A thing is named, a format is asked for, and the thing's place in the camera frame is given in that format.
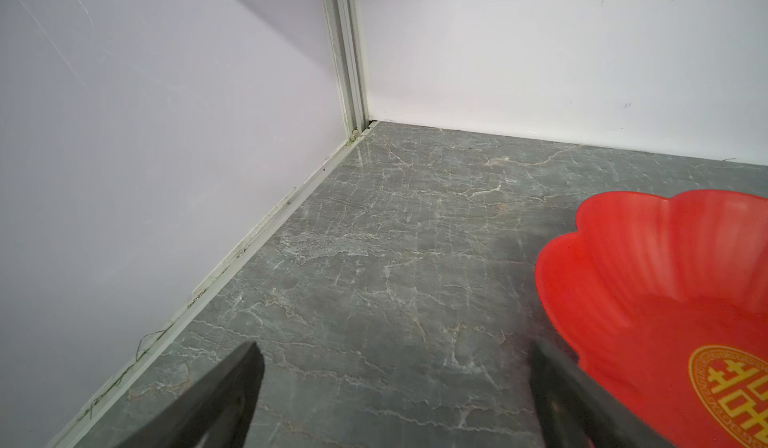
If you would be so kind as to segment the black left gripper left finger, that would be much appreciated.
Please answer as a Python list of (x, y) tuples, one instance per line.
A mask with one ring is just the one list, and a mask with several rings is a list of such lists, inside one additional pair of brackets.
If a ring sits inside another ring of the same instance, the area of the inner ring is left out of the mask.
[(244, 342), (120, 445), (242, 447), (264, 373), (265, 361), (258, 344)]

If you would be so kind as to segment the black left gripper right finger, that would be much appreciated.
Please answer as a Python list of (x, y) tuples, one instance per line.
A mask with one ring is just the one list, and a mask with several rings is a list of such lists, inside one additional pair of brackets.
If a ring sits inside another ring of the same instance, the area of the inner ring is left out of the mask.
[(532, 341), (529, 364), (529, 385), (547, 447), (672, 445), (548, 341)]

